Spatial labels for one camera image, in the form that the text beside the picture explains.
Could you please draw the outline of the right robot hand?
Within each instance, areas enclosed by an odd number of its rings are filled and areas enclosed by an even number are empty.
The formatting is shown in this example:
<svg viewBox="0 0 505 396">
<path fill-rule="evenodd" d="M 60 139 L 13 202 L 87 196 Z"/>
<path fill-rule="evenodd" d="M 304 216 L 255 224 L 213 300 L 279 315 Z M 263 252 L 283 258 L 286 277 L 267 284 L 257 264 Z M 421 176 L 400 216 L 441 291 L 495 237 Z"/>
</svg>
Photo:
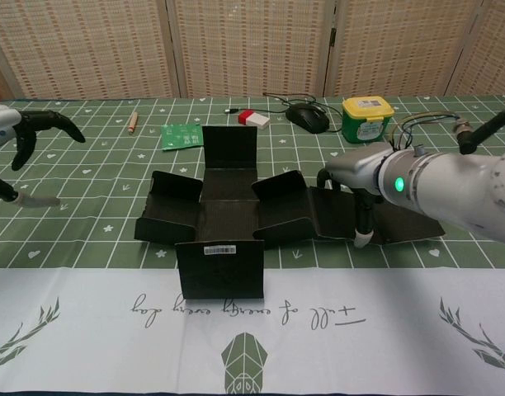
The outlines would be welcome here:
<svg viewBox="0 0 505 396">
<path fill-rule="evenodd" d="M 353 244 L 356 248 L 363 248 L 373 237 L 373 207 L 383 200 L 377 176 L 381 163 L 392 152 L 392 146 L 383 142 L 361 146 L 331 159 L 317 175 L 319 188 L 330 181 L 334 190 L 344 185 L 352 191 L 356 219 Z"/>
</svg>

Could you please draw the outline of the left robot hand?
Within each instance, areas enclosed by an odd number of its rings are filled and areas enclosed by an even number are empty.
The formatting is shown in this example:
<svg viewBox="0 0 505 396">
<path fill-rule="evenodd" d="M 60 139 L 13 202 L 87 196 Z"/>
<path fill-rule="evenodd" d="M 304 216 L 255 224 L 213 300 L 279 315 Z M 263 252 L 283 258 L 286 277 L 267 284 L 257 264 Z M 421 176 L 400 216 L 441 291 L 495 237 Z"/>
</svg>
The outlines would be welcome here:
<svg viewBox="0 0 505 396">
<path fill-rule="evenodd" d="M 12 170 L 20 170 L 34 153 L 37 133 L 52 128 L 64 131 L 79 143 L 86 141 L 81 130 L 65 115 L 55 111 L 19 111 L 0 104 L 0 148 L 13 139 L 17 142 Z M 22 208 L 60 205 L 60 199 L 56 196 L 31 196 L 15 190 L 1 178 L 0 200 Z"/>
</svg>

